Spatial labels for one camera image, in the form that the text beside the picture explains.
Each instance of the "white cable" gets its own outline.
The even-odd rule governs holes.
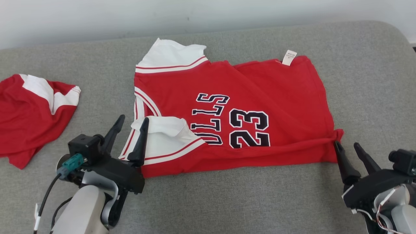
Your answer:
[[[376,214],[377,224],[379,225],[379,227],[383,230],[386,230],[388,232],[393,232],[393,233],[396,233],[396,234],[405,234],[405,233],[398,232],[396,230],[392,230],[392,229],[389,229],[389,228],[385,227],[380,221],[380,211],[381,211],[381,207],[389,200],[389,198],[393,195],[393,193],[397,189],[399,189],[401,186],[397,186],[397,187],[393,188],[393,190],[391,190],[390,193],[380,202],[380,205],[379,205],[379,208],[377,209],[377,214]]]
[[[363,210],[363,209],[357,209],[357,211],[366,214],[370,220],[373,220],[373,217],[371,217],[370,213],[368,213],[367,211]]]

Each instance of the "white fabric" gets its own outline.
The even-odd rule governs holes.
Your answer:
[[[146,103],[155,116],[162,116],[159,108],[156,106],[156,103],[145,92],[138,87],[134,87],[134,95],[136,96],[136,100],[137,98],[140,98],[144,103]]]
[[[136,97],[136,101],[134,102],[134,119],[140,119],[143,121],[144,118],[144,103],[139,98]],[[121,151],[121,154],[119,156],[120,159],[124,159],[126,155],[131,153],[134,149],[134,145],[137,142],[137,139],[139,138],[140,132],[136,131],[135,129],[131,129],[129,137],[127,138],[127,142],[124,145],[123,150]]]
[[[208,60],[204,56],[205,48],[204,45],[184,46],[172,40],[158,38],[137,65],[136,72],[154,73],[193,68]]]
[[[63,105],[77,106],[81,89],[78,86],[72,88],[66,95],[60,92],[54,94],[54,90],[49,83],[43,79],[32,75],[22,75],[23,88],[35,93],[37,96],[45,98],[49,103],[49,110],[54,115],[59,107]]]
[[[184,119],[156,116],[148,116],[148,118],[149,131],[144,165],[179,158],[205,143],[200,137],[191,132]],[[143,119],[137,119],[131,124],[135,134],[127,153],[121,155],[120,159],[126,160],[126,155],[133,150],[139,138],[142,122]]]

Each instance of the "gray cushion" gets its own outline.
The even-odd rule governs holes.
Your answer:
[[[354,166],[358,141],[381,167],[393,149],[416,149],[416,53],[394,27],[341,22],[163,37],[206,45],[211,61],[238,64],[282,59],[286,50],[308,56],[327,90],[343,145]],[[31,74],[80,86],[80,103],[66,130],[24,170],[0,159],[0,233],[30,233],[35,203],[55,175],[67,142],[80,133],[105,134],[126,115],[113,148],[118,156],[133,119],[134,66],[156,37],[42,45],[0,51],[0,79]],[[239,168],[146,180],[143,194],[127,197],[112,233],[366,233],[364,220],[341,199],[336,164]],[[49,233],[56,207],[77,191],[58,181],[39,233]]]

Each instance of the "white trim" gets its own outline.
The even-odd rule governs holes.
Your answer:
[[[137,64],[136,72],[155,73],[191,69],[208,60],[204,55],[204,49],[204,45],[185,46],[176,41],[158,38]]]
[[[136,97],[140,98],[141,100],[143,100],[143,102],[146,103],[146,105],[149,107],[149,109],[153,112],[153,114],[155,116],[162,116],[162,114],[160,113],[159,108],[156,106],[156,103],[145,92],[143,92],[141,89],[139,89],[136,86],[134,87],[134,91],[140,93],[143,96],[143,98],[142,98],[139,95],[137,95],[136,93],[134,93],[134,95]]]
[[[39,97],[44,98],[49,103],[49,110],[54,115],[59,107],[64,105],[77,106],[79,101],[79,94],[81,89],[74,86],[67,94],[63,95],[61,92],[54,93],[53,88],[48,81],[32,75],[20,74],[23,80],[23,88],[33,92]]]
[[[137,117],[136,119],[144,119],[144,103],[141,98],[136,96],[136,108],[137,108]]]
[[[134,118],[135,119],[144,118],[144,103],[139,97],[136,97],[136,100],[134,101]],[[136,145],[137,139],[139,138],[139,135],[140,135],[140,132],[139,134],[137,134],[137,132],[138,132],[137,130],[134,130],[133,128],[131,129],[129,137],[127,138],[127,141],[123,147],[123,150],[120,153],[119,159],[126,157],[126,155],[128,155],[131,151],[133,151],[134,146]]]
[[[150,164],[155,164],[155,163],[160,163],[160,162],[167,162],[167,161],[171,161],[174,159],[177,159],[179,157],[182,157],[184,155],[186,155],[187,153],[191,152],[192,150],[196,149],[197,147],[201,146],[205,144],[205,141],[202,139],[199,139],[198,141],[194,142],[191,145],[187,145],[188,147],[182,151],[180,151],[177,154],[173,154],[170,156],[166,156],[166,157],[160,157],[157,159],[145,159],[144,160],[144,165],[150,165]]]
[[[200,65],[201,63],[205,61],[208,61],[208,59],[206,57],[203,57],[191,65],[179,65],[179,66],[174,66],[174,67],[152,68],[152,69],[142,69],[142,68],[136,67],[136,73],[149,74],[149,73],[158,73],[158,72],[175,72],[175,71],[189,70]]]

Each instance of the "teal connector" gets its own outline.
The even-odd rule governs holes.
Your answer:
[[[74,156],[70,157],[67,161],[62,164],[56,174],[61,174],[59,177],[60,179],[65,179],[70,172],[76,170],[84,163],[84,157],[82,154],[75,154]]]

